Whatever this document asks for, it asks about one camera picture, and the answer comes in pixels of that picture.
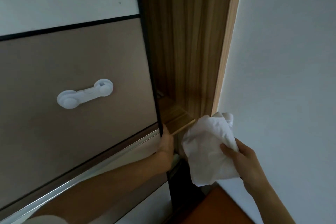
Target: beige drawer front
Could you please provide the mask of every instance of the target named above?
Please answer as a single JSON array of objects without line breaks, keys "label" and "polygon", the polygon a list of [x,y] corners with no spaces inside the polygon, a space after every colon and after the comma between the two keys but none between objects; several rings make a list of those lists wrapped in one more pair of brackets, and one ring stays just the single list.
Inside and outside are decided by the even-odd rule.
[{"label": "beige drawer front", "polygon": [[[0,42],[0,208],[157,122],[140,19]],[[74,109],[64,90],[111,95]]]}]

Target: orange surface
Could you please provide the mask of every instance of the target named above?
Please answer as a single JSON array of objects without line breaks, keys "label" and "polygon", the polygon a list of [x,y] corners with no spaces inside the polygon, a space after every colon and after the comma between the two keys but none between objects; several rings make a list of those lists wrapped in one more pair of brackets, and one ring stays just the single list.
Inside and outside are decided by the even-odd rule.
[{"label": "orange surface", "polygon": [[183,221],[183,224],[252,224],[254,223],[221,188],[214,188]]}]

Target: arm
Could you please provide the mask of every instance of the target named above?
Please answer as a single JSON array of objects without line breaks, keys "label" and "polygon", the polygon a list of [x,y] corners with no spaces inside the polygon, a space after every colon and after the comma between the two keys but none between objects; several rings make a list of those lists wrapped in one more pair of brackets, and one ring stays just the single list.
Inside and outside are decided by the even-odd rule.
[{"label": "arm", "polygon": [[78,183],[42,206],[32,217],[55,215],[69,224],[84,224],[94,220],[123,195],[170,169],[173,140],[164,126],[155,154]]},{"label": "arm", "polygon": [[247,192],[253,197],[265,224],[295,224],[286,207],[268,182],[254,150],[236,138],[240,152],[235,152],[224,144],[222,152],[233,160],[237,172],[244,182]]}]

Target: right hand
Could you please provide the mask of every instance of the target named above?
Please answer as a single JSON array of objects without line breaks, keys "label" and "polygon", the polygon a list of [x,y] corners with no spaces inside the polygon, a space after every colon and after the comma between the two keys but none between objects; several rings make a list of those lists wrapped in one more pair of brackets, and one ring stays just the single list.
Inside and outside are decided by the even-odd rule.
[{"label": "right hand", "polygon": [[221,144],[222,152],[233,160],[234,166],[244,182],[245,189],[252,197],[260,195],[270,188],[270,184],[258,161],[254,150],[236,138],[240,152],[236,152],[225,144]]}]

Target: hand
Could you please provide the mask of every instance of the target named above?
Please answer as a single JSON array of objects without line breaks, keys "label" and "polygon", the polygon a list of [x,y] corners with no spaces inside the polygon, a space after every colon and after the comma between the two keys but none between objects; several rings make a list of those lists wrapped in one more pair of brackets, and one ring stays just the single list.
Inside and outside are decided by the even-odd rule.
[{"label": "hand", "polygon": [[164,172],[169,171],[174,157],[174,137],[169,133],[165,124],[163,124],[163,134],[156,154],[162,163]]},{"label": "hand", "polygon": [[222,152],[233,160],[234,166],[244,182],[245,189],[252,197],[260,195],[271,188],[254,150],[236,138],[240,152],[221,144]]}]

